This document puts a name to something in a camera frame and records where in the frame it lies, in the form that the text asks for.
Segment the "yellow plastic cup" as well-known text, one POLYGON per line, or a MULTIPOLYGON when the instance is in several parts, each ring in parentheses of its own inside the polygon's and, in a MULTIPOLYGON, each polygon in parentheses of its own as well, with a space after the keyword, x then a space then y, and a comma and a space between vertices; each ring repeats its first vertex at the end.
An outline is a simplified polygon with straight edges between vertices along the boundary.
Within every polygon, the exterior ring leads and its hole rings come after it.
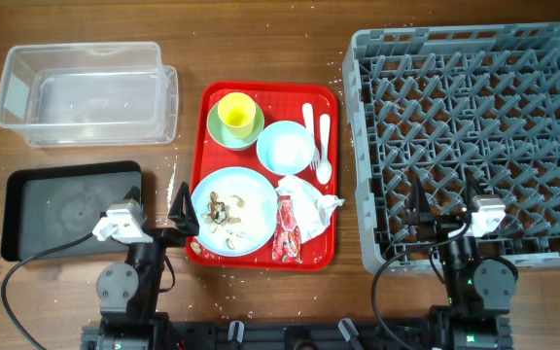
POLYGON ((252 133, 256 113, 255 101, 243 92, 229 93, 219 101, 219 118, 227 131, 236 138, 245 138, 252 133))

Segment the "white napkin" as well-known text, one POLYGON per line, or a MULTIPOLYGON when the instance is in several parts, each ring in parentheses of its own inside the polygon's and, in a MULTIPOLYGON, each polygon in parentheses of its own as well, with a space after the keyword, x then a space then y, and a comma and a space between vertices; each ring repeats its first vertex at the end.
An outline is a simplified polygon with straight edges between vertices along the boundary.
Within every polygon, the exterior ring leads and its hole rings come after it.
POLYGON ((331 225, 334 210, 344 203, 336 195, 321 194, 310 183, 294 175, 280 179, 276 192, 287 195, 293 203, 301 243, 321 235, 331 225))

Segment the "white plastic spoon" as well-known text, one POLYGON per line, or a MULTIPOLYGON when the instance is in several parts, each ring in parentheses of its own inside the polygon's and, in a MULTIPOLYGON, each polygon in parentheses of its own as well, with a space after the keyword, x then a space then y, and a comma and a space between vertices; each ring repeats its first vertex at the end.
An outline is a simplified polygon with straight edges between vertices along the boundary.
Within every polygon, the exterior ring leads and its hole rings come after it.
POLYGON ((323 114, 320 116, 319 122, 321 155, 319 164, 316 168, 316 177, 320 184, 326 185, 333 175, 332 164, 329 160, 331 117, 328 114, 323 114))

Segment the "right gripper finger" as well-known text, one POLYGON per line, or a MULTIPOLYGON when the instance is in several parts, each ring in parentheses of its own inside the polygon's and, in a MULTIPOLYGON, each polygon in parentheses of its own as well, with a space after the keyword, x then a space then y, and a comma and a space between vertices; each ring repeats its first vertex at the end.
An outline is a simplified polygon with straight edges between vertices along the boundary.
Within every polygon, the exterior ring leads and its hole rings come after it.
POLYGON ((402 223, 407 226, 425 226, 434 222, 431 206, 417 177, 410 181, 411 191, 405 203, 402 223))
POLYGON ((464 175, 466 179, 463 192, 464 204, 469 212, 476 212, 477 206, 474 202, 474 198, 477 195, 484 195, 484 189, 475 180, 473 173, 469 169, 464 170, 464 175))

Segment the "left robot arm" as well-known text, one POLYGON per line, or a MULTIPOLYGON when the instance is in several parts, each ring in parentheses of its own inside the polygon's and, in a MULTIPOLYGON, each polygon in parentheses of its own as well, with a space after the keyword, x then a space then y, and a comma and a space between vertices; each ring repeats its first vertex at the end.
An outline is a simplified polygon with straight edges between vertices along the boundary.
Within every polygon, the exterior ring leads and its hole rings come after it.
POLYGON ((199 223, 191 192, 182 183, 168 211, 172 227, 146 228, 139 202, 141 190, 133 187, 101 214, 92 234, 99 241, 113 239, 127 247, 124 262, 106 267, 97 278, 101 321, 82 334, 83 349, 184 349, 185 340, 165 313, 157 311, 162 273, 171 269, 166 250, 183 248, 198 235, 199 223))

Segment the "light blue plate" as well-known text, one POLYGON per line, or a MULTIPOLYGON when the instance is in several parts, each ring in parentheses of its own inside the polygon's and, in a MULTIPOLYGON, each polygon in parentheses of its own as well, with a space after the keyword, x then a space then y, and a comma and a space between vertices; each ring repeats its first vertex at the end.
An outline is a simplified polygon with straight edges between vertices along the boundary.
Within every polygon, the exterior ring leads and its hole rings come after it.
POLYGON ((220 257, 242 257, 259 250, 276 228, 278 195, 260 173, 245 167, 226 167, 200 181, 192 192, 192 204, 200 224, 196 237, 201 247, 220 257), (210 192, 234 193, 245 200, 245 236, 232 252, 214 241, 201 214, 206 209, 210 192))

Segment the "white plastic fork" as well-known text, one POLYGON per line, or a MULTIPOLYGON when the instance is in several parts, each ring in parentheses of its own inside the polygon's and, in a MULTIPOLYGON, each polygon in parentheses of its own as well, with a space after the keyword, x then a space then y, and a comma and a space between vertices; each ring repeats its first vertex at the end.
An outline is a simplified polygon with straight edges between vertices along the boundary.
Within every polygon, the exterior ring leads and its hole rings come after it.
POLYGON ((302 116, 304 120, 304 125, 307 131, 310 133, 313 140, 313 157, 310 161, 309 167, 315 170, 320 161, 320 154, 316 147, 315 141, 315 128, 314 128, 314 109, 310 103, 304 103, 301 107, 302 116))

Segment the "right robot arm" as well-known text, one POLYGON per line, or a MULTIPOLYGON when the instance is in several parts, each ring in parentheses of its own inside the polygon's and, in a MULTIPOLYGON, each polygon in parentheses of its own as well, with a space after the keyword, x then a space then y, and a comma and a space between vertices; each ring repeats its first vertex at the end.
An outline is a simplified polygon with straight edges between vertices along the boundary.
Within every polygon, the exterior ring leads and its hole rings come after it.
POLYGON ((425 349, 506 350, 513 347, 506 317, 518 270, 504 258, 483 258, 476 240, 499 228, 506 206, 468 179, 464 210, 436 215, 419 179, 411 180, 402 222, 418 229, 417 239, 432 244, 441 263, 449 304, 430 308, 421 327, 425 349))

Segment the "red snack wrapper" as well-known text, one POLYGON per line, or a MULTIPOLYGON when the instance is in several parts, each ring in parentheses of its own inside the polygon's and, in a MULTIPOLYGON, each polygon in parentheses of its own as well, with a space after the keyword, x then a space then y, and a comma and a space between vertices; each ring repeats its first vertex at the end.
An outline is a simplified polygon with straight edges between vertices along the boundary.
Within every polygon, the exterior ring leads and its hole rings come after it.
POLYGON ((276 229, 272 240, 272 259, 280 263, 301 263, 301 235, 288 195, 279 195, 276 229))

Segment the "green bowl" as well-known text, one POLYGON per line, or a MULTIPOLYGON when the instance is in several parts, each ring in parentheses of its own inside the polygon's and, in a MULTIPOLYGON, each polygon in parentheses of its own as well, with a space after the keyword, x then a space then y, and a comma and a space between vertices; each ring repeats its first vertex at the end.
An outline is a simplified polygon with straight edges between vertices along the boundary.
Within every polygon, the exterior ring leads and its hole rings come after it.
POLYGON ((219 117, 218 107, 219 103, 216 103, 207 116, 207 130, 211 138, 217 144, 232 151, 243 151, 253 146, 264 129, 264 114, 261 107, 257 106, 253 131, 245 138, 236 138, 226 129, 219 117))

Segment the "light blue bowl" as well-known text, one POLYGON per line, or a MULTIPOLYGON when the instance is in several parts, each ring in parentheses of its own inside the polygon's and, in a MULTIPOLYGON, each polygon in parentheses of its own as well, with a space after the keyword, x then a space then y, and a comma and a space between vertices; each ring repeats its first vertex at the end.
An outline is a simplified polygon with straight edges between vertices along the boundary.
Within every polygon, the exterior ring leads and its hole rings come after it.
POLYGON ((268 171, 280 175, 296 175, 313 159, 315 143, 310 132, 300 123, 274 122, 260 134, 256 153, 268 171))

